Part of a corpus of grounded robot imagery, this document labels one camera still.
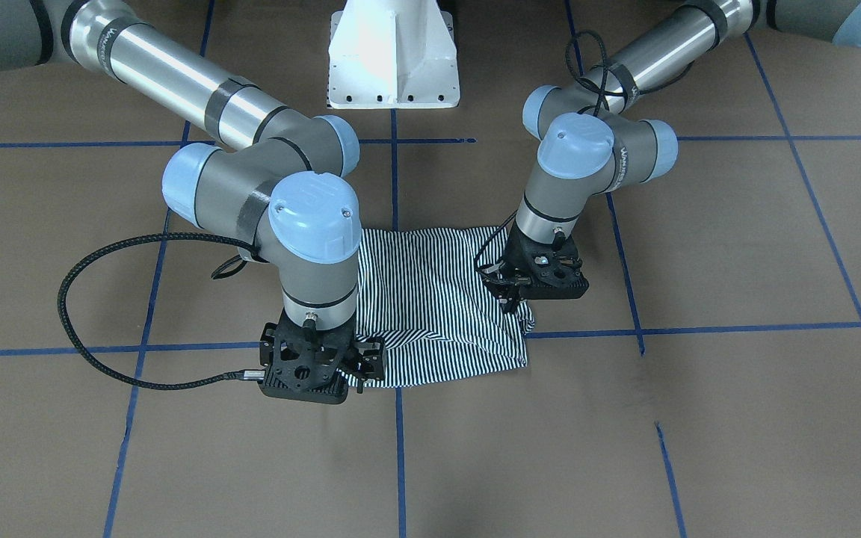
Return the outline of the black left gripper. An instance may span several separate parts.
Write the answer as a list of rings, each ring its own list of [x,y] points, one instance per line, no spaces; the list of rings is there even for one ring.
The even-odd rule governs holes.
[[[529,267],[516,267],[499,259],[491,265],[481,266],[481,280],[485,289],[500,302],[500,310],[515,314],[520,300],[535,299],[535,278]]]

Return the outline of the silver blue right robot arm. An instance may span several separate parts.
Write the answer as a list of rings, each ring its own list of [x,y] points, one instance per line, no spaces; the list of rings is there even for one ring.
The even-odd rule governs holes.
[[[72,267],[58,314],[75,349],[96,370],[158,391],[253,381],[264,395],[339,404],[349,383],[385,378],[385,342],[359,340],[359,202],[346,182],[359,163],[354,129],[336,116],[308,118],[162,34],[123,1],[0,1],[0,72],[71,62],[102,72],[202,129],[167,163],[161,192],[196,232],[137,236]],[[249,263],[273,265],[283,313],[264,328],[259,370],[184,383],[115,371],[85,347],[67,307],[74,279],[96,260],[144,243],[202,241],[237,248],[212,279]]]

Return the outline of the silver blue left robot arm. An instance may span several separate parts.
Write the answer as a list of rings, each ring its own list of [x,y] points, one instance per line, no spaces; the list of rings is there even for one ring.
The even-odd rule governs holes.
[[[861,48],[861,1],[687,1],[621,51],[600,44],[600,61],[568,87],[535,89],[522,124],[536,137],[536,162],[502,254],[476,268],[500,309],[523,300],[584,296],[587,279],[572,232],[591,197],[645,184],[672,170],[679,137],[662,120],[629,120],[642,96],[680,81],[725,40],[762,23],[783,33]]]

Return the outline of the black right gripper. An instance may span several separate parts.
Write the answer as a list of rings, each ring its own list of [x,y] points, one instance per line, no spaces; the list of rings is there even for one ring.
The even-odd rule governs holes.
[[[385,381],[386,369],[386,341],[380,336],[352,341],[338,364],[338,370],[354,380],[356,389],[365,388],[369,380]]]

